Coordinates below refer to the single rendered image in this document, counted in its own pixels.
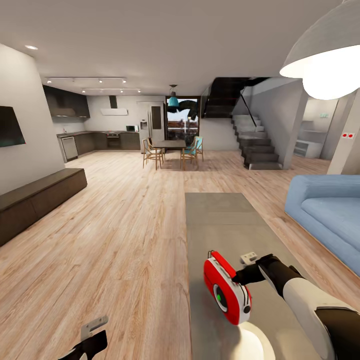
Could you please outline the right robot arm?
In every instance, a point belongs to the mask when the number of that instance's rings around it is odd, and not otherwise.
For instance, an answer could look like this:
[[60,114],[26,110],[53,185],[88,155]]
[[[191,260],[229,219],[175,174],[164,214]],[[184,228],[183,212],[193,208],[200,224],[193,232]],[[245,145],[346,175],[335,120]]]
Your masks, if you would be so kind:
[[360,360],[360,312],[272,253],[257,258],[254,252],[241,256],[243,270],[235,273],[232,282],[245,286],[267,280],[290,307],[322,360]]

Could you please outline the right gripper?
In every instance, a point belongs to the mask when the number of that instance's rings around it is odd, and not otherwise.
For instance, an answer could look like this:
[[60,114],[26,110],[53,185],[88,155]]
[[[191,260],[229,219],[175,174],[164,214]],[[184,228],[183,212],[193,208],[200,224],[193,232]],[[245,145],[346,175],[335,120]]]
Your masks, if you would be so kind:
[[253,275],[252,266],[253,266],[253,264],[247,266],[243,270],[237,271],[235,273],[235,277],[231,279],[232,282],[233,283],[238,283],[241,286],[245,286],[245,285],[250,284],[250,283],[258,283],[258,282],[260,282],[260,280],[255,278],[255,276]]

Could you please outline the radio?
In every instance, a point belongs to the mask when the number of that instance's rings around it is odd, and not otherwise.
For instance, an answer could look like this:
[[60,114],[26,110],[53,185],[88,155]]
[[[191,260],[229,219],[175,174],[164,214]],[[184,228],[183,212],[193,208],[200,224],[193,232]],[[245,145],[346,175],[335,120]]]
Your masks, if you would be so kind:
[[246,285],[232,281],[237,271],[213,250],[208,252],[203,270],[205,284],[227,319],[236,326],[247,321],[253,297]]

